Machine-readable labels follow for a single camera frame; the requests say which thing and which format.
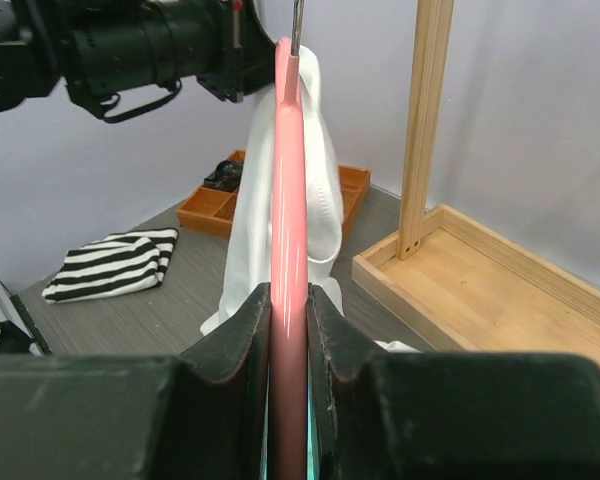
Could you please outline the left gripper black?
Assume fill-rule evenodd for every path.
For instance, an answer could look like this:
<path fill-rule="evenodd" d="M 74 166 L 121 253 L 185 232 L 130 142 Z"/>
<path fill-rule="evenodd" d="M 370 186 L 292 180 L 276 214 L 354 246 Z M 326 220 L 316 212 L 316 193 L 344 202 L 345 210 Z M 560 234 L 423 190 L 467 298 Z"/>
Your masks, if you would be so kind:
<path fill-rule="evenodd" d="M 253 0 L 204 1 L 210 15 L 211 57 L 197 82 L 221 101 L 240 103 L 274 82 L 275 42 Z"/>

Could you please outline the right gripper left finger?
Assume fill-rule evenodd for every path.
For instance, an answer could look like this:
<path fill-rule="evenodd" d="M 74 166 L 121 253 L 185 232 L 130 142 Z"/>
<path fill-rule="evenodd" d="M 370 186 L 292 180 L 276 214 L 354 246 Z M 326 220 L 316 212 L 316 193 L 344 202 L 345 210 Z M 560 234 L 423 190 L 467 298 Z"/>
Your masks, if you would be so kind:
<path fill-rule="evenodd" d="M 0 479 L 258 479 L 270 288 L 179 355 L 36 356 L 0 323 Z"/>

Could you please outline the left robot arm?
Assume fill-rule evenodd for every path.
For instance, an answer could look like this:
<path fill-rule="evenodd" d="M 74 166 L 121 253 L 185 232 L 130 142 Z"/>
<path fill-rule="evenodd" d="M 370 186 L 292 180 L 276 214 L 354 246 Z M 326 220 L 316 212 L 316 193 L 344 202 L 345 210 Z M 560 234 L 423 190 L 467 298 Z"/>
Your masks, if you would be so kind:
<path fill-rule="evenodd" d="M 109 124 L 162 107 L 185 77 L 238 103 L 273 83 L 274 56 L 251 1 L 0 1 L 0 113 L 60 80 Z"/>

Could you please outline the white shirt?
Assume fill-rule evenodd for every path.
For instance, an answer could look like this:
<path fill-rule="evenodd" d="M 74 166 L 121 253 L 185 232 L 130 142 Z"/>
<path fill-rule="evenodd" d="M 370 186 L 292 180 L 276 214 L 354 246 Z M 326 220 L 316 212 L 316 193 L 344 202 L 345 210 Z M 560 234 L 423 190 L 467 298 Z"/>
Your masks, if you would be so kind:
<path fill-rule="evenodd" d="M 321 114 L 321 72 L 315 53 L 302 46 L 299 73 L 304 112 L 308 279 L 343 310 L 342 292 L 331 276 L 343 240 L 344 205 L 338 162 Z M 206 336 L 234 315 L 254 288 L 271 278 L 272 194 L 276 92 L 256 93 L 245 164 L 231 229 L 218 310 L 200 326 Z"/>

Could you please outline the teal t shirt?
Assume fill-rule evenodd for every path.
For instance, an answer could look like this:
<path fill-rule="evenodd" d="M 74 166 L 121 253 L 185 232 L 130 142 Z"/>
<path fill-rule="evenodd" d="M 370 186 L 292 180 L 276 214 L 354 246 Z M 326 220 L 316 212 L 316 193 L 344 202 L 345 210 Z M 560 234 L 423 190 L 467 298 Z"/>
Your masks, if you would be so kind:
<path fill-rule="evenodd" d="M 316 433 L 316 417 L 313 405 L 312 396 L 312 376 L 311 372 L 308 372 L 307 380 L 307 443 L 306 443 L 306 472 L 303 474 L 302 479 L 315 480 L 319 478 L 319 461 L 317 460 L 314 448 L 317 446 L 317 433 Z M 269 397 L 270 397 L 270 375 L 267 375 L 267 390 L 265 397 L 265 410 L 264 410 L 264 426 L 263 426 L 263 440 L 261 446 L 261 458 L 260 458 L 260 480 L 267 480 L 268 474 L 268 460 L 270 456 L 270 449 L 268 446 L 269 437 Z"/>

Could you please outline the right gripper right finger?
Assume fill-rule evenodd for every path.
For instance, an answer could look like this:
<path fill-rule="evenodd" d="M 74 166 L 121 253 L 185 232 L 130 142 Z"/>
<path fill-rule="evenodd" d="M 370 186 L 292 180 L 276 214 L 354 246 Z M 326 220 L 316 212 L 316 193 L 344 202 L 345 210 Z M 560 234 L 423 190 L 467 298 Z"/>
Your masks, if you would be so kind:
<path fill-rule="evenodd" d="M 555 353 L 390 353 L 312 287 L 320 479 L 600 479 L 600 367 Z"/>

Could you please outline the pink hanger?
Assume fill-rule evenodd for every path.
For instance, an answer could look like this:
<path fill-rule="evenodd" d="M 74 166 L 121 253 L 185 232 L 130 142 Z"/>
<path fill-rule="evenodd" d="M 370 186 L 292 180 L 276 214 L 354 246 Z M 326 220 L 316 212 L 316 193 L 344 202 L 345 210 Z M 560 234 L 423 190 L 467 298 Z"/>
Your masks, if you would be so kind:
<path fill-rule="evenodd" d="M 304 3 L 276 48 L 267 477 L 307 477 L 308 296 L 304 119 L 299 48 Z"/>

